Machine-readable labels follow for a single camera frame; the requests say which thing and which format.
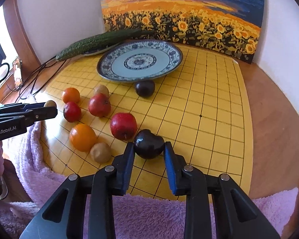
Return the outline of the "blue white porcelain plate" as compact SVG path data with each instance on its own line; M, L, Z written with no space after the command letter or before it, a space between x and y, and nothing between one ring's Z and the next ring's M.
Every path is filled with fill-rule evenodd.
M182 51L161 40L136 40L107 51L98 61L98 74L111 81L133 83L156 79L176 70Z

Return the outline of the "small plate under gourd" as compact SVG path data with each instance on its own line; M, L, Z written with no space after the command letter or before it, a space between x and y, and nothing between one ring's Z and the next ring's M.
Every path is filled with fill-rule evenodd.
M103 46L101 48L93 48L93 49L83 52L82 55L83 56L94 56L94 55L102 54L106 51L113 49L114 47L116 47L119 44L120 43L109 44L109 45Z

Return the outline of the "yellow go board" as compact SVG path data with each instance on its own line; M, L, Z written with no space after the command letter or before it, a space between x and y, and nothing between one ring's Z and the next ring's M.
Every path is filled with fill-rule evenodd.
M227 173L249 192L253 166L253 132L250 106L237 61L203 49L181 46L183 61L165 77L155 81L148 99L139 97L132 84L106 80L96 71L100 56L81 57L66 67L36 96L39 102L53 100L58 115L42 125L44 160L55 172L80 176L102 168L89 153L76 150L70 142L74 127L63 116L64 89L76 88L81 95L80 122L89 125L100 142L107 143L113 156L123 153L125 142L110 130L110 117L98 118L88 111L97 85L110 92L111 115L129 112L138 129L149 129L169 141L205 174Z

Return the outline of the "small orange back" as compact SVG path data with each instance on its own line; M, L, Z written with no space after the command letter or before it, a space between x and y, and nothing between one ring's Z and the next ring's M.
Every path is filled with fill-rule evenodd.
M66 104L69 102L78 103L80 101L80 92L73 87L68 87L62 92L62 101Z

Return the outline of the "small kiwi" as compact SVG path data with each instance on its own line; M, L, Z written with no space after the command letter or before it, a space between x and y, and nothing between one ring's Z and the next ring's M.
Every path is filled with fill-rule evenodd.
M48 100L47 102L45 102L44 107L57 107L57 104L53 100Z

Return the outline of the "kiwi front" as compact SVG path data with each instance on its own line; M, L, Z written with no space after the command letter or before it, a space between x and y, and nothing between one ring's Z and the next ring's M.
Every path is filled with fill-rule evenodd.
M104 164L108 162L111 158L111 149L108 144L105 142L99 142L96 143L91 149L90 149L90 156L93 159L93 161Z

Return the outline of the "dark plum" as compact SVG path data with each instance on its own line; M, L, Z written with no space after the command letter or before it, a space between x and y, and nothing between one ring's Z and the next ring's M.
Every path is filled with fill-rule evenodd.
M138 81L134 84L134 89L138 96L148 98L155 91L155 83L152 80Z
M154 159L165 148L165 141L161 136L153 134L149 129L142 129L133 140L134 152L143 159Z

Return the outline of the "large orange front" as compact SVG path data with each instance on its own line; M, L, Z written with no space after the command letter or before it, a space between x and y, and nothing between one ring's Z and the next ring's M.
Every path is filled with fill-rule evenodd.
M97 136L90 126L79 123L70 131L70 142L78 151L89 152L96 144Z

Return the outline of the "wrinkled small red apple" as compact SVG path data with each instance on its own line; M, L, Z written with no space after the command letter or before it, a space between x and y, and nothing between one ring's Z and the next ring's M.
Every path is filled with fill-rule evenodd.
M73 101L65 104L63 109L64 118L68 122L75 122L81 118L81 108Z

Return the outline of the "large red apple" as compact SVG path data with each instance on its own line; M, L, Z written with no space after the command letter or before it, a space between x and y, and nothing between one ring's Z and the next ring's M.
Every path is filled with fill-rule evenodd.
M137 121L131 113L116 113L111 118L110 130L119 140L131 140L137 132Z

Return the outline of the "kiwi back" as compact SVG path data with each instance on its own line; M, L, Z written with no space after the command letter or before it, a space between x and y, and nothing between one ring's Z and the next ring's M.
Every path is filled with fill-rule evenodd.
M96 96L99 93L104 94L108 98L110 97L108 88L103 84L99 84L94 88L93 95Z

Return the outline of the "sunflower field painting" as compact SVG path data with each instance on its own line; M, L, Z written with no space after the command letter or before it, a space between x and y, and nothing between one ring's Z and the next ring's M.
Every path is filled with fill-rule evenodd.
M154 38L251 63L264 0L100 0L106 31L143 29Z

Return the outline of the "green bitter gourd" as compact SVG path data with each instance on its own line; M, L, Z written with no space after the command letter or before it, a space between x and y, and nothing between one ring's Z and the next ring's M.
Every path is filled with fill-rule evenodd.
M120 43L126 39L136 38L143 35L154 35L154 30L142 30L142 29L122 29L115 31L108 31L99 35L95 35L89 38L79 40L72 43L67 48L59 52L55 60L65 61L75 56L81 55L91 49L99 49L112 43Z

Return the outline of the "purple fluffy towel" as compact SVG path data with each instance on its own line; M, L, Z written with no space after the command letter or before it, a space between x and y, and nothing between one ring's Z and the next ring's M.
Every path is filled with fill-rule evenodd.
M18 238L39 209L64 182L65 176L55 173L43 163L40 143L41 123L27 133L8 140L8 150L16 152L13 167L21 186L30 196L29 202L0 201L0 222L12 238ZM299 189L283 190L253 202L270 221L278 234L289 222ZM185 227L185 203L150 199L127 194L113 199L117 238L182 238Z

